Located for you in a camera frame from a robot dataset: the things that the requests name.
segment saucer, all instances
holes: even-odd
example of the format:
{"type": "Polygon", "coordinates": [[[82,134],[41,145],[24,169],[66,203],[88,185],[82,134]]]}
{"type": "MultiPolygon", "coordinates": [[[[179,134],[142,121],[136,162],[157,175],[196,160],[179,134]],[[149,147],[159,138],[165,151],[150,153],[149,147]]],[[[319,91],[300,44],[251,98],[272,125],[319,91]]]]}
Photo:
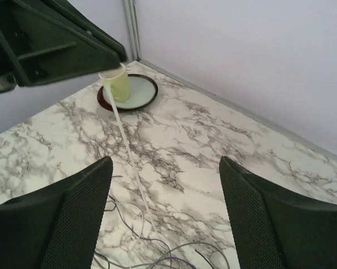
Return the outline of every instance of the saucer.
{"type": "MultiPolygon", "coordinates": [[[[154,101],[158,93],[156,82],[144,75],[129,74],[131,94],[125,102],[115,102],[119,112],[132,111],[144,108],[154,101]]],[[[104,99],[102,94],[104,87],[101,87],[97,93],[97,101],[106,110],[113,111],[110,102],[104,99]]]]}

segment yellow cup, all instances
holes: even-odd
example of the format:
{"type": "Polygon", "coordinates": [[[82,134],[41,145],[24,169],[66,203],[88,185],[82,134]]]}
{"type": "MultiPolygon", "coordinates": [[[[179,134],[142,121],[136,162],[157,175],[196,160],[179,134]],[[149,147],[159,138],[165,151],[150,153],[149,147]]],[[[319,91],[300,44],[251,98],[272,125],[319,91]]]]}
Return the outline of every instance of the yellow cup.
{"type": "Polygon", "coordinates": [[[111,90],[114,101],[123,103],[129,99],[131,94],[129,76],[126,72],[126,66],[120,64],[120,68],[113,69],[105,72],[100,72],[99,77],[104,86],[103,96],[104,99],[110,103],[108,91],[111,90]]]}

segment table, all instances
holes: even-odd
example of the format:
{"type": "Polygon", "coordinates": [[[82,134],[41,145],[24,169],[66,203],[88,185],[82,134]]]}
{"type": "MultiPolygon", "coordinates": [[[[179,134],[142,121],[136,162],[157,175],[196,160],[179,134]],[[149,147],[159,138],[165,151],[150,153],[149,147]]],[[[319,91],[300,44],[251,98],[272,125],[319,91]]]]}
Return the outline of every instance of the table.
{"type": "MultiPolygon", "coordinates": [[[[171,247],[212,243],[223,249],[230,268],[239,268],[218,174],[222,155],[288,189],[337,203],[337,162],[141,63],[129,64],[128,71],[147,75],[159,85],[150,106],[121,114],[161,234],[150,232],[146,221],[145,236],[164,237],[171,247]]],[[[114,175],[122,176],[112,179],[110,194],[144,210],[114,114],[96,101],[100,86],[95,83],[0,134],[0,203],[108,155],[114,175]]],[[[138,210],[120,209],[138,231],[138,210]]],[[[97,249],[111,260],[124,265],[146,263],[166,251],[158,242],[140,240],[129,262],[127,251],[134,239],[116,211],[104,214],[97,249]]],[[[209,268],[194,249],[225,268],[220,254],[206,246],[185,247],[174,255],[209,268]]]]}

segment metal frame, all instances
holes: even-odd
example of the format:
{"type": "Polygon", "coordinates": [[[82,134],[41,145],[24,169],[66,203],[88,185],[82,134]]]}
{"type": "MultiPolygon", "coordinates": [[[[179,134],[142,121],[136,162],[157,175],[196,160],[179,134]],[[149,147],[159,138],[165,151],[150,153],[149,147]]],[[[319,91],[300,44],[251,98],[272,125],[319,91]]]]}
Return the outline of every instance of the metal frame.
{"type": "Polygon", "coordinates": [[[137,26],[136,5],[134,0],[123,0],[129,30],[131,53],[135,61],[141,60],[140,40],[137,26]]]}

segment marble countertop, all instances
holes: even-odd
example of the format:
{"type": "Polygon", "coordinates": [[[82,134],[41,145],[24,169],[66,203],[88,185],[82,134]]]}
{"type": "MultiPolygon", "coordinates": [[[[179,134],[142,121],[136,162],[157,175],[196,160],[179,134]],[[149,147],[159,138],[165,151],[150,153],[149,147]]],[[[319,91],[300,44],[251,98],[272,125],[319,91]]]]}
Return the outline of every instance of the marble countertop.
{"type": "MultiPolygon", "coordinates": [[[[128,70],[159,85],[158,97],[149,107],[121,114],[155,226],[162,234],[150,233],[146,221],[144,235],[164,237],[171,247],[212,243],[223,249],[230,268],[239,268],[218,174],[222,155],[288,189],[337,203],[337,162],[138,62],[128,70]]],[[[114,175],[122,176],[113,178],[110,193],[144,210],[114,114],[96,101],[100,86],[93,84],[0,134],[0,203],[108,155],[114,175]]],[[[139,230],[138,210],[123,206],[122,211],[139,230]]],[[[130,263],[127,251],[133,239],[117,212],[104,214],[97,249],[111,260],[146,263],[166,251],[158,242],[140,240],[130,263]]],[[[206,246],[185,247],[174,255],[197,268],[209,268],[194,249],[217,268],[225,268],[219,253],[206,246]]]]}

